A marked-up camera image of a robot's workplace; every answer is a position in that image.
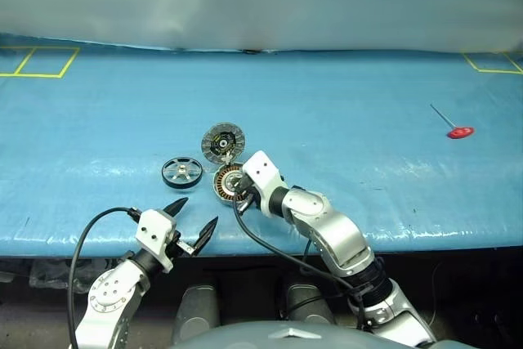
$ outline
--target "black cylinder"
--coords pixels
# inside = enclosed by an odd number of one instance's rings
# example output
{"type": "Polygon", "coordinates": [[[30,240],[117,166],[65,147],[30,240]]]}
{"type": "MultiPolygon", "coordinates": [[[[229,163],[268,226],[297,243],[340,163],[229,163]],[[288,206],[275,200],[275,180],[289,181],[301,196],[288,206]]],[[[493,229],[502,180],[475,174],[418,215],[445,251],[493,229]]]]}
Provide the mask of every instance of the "black cylinder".
{"type": "Polygon", "coordinates": [[[288,189],[285,187],[277,187],[269,198],[269,210],[276,216],[283,217],[284,213],[282,210],[282,204],[284,202],[285,195],[288,193],[288,189]]]}
{"type": "Polygon", "coordinates": [[[363,271],[351,277],[346,277],[344,280],[358,292],[365,291],[368,288],[366,284],[372,285],[372,288],[362,295],[363,306],[375,306],[385,300],[393,289],[391,280],[377,261],[373,261],[363,271]]]}
{"type": "Polygon", "coordinates": [[[148,251],[141,249],[131,258],[147,275],[149,280],[152,280],[156,275],[160,274],[163,266],[158,260],[148,251]]]}

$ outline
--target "black wire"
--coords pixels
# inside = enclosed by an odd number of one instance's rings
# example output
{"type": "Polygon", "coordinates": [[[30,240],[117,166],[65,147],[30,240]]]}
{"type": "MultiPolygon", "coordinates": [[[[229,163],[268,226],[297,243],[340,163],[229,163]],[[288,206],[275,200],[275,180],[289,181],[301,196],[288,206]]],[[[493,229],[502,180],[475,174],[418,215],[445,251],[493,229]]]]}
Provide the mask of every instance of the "black wire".
{"type": "Polygon", "coordinates": [[[329,300],[330,298],[344,298],[348,294],[349,294],[348,292],[345,292],[345,293],[333,294],[330,296],[319,295],[319,296],[314,296],[313,298],[308,298],[307,300],[303,300],[302,302],[298,302],[298,303],[294,304],[293,306],[290,306],[285,312],[286,318],[289,315],[291,315],[292,312],[295,312],[295,310],[297,310],[298,308],[302,308],[303,306],[306,306],[307,304],[311,304],[312,302],[317,302],[318,300],[322,300],[322,299],[329,300]]]}
{"type": "Polygon", "coordinates": [[[78,349],[78,341],[76,340],[76,327],[74,323],[74,298],[73,298],[73,285],[74,285],[74,269],[76,268],[76,263],[80,256],[80,251],[82,251],[83,242],[87,237],[87,234],[91,230],[92,226],[96,224],[103,216],[111,214],[114,212],[132,212],[130,208],[110,208],[104,212],[98,214],[94,217],[91,222],[87,224],[85,229],[82,232],[82,235],[78,239],[76,248],[74,249],[73,259],[71,260],[71,267],[69,270],[69,278],[67,280],[67,325],[69,327],[69,340],[71,341],[71,349],[78,349]]]}
{"type": "MultiPolygon", "coordinates": [[[[305,250],[303,251],[302,262],[305,262],[307,260],[307,257],[309,256],[309,248],[311,247],[311,244],[312,244],[312,240],[309,239],[309,241],[307,241],[307,245],[305,246],[305,250]]],[[[307,271],[307,269],[304,269],[301,266],[300,266],[300,273],[302,275],[311,275],[310,271],[307,271]]]]}
{"type": "Polygon", "coordinates": [[[311,273],[314,273],[322,278],[325,278],[327,280],[331,280],[331,281],[335,281],[335,282],[338,282],[342,287],[345,287],[347,289],[347,292],[349,294],[351,294],[355,300],[357,301],[358,303],[358,308],[359,308],[359,311],[358,311],[358,325],[357,325],[357,329],[362,329],[364,327],[364,321],[363,321],[363,317],[362,315],[364,314],[363,313],[363,300],[361,299],[361,296],[359,295],[359,293],[355,290],[355,288],[350,285],[348,282],[346,282],[345,280],[342,280],[340,277],[337,277],[331,273],[328,273],[326,271],[322,271],[320,269],[317,269],[316,267],[312,266],[312,265],[309,265],[308,263],[305,263],[295,257],[292,257],[291,255],[287,254],[286,252],[282,251],[281,249],[279,248],[276,248],[275,246],[267,243],[265,240],[263,239],[260,239],[258,236],[256,236],[254,233],[252,233],[248,228],[247,226],[245,225],[245,222],[244,220],[242,219],[241,215],[239,214],[239,210],[238,210],[238,194],[235,193],[233,199],[232,199],[232,208],[233,208],[233,211],[235,212],[235,217],[236,217],[236,221],[238,222],[238,225],[242,228],[242,230],[245,232],[245,234],[250,237],[251,239],[253,239],[255,242],[257,242],[258,244],[260,244],[263,248],[267,248],[269,251],[271,251],[272,253],[275,253],[276,255],[278,255],[279,257],[282,257],[283,259],[289,261],[289,262],[292,262],[294,264],[297,264],[299,265],[300,267],[303,267],[304,269],[307,269],[309,270],[311,273]]]}

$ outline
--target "white backdrop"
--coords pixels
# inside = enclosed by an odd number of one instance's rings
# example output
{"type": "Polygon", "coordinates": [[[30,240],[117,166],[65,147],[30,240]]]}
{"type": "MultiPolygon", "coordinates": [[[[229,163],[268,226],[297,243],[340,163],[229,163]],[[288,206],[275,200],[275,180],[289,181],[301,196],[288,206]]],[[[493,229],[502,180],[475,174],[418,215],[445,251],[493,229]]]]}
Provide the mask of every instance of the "white backdrop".
{"type": "Polygon", "coordinates": [[[497,51],[523,0],[0,0],[0,32],[209,49],[497,51]]]}

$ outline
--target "red disc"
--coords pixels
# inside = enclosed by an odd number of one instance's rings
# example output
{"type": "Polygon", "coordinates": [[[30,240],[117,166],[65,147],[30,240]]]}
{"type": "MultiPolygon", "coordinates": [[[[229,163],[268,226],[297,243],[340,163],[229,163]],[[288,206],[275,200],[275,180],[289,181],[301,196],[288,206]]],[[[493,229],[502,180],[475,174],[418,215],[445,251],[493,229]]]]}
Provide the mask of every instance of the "red disc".
{"type": "Polygon", "coordinates": [[[456,127],[447,136],[452,139],[461,139],[474,133],[474,127],[456,127]]]}

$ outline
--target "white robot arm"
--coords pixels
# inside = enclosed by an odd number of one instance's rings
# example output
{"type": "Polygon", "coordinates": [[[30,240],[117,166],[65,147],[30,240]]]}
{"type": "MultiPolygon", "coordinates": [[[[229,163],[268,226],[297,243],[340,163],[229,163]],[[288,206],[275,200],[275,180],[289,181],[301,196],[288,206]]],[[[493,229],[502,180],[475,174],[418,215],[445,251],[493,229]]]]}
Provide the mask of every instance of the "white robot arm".
{"type": "MultiPolygon", "coordinates": [[[[256,202],[267,217],[282,217],[312,241],[330,272],[352,285],[364,306],[364,322],[374,334],[416,347],[435,341],[431,329],[400,286],[389,279],[356,224],[333,209],[322,194],[290,188],[278,168],[258,151],[242,167],[236,186],[244,193],[243,213],[256,202]]],[[[356,313],[358,306],[349,301],[356,313]]]]}
{"type": "MultiPolygon", "coordinates": [[[[174,216],[187,198],[164,210],[140,213],[136,240],[141,246],[114,269],[106,271],[91,286],[87,310],[76,328],[79,349],[116,349],[127,345],[129,321],[159,273],[172,270],[172,261],[183,253],[195,256],[210,240],[217,224],[211,220],[199,233],[193,246],[180,240],[174,216]]],[[[76,349],[71,343],[69,348],[76,349]]]]}

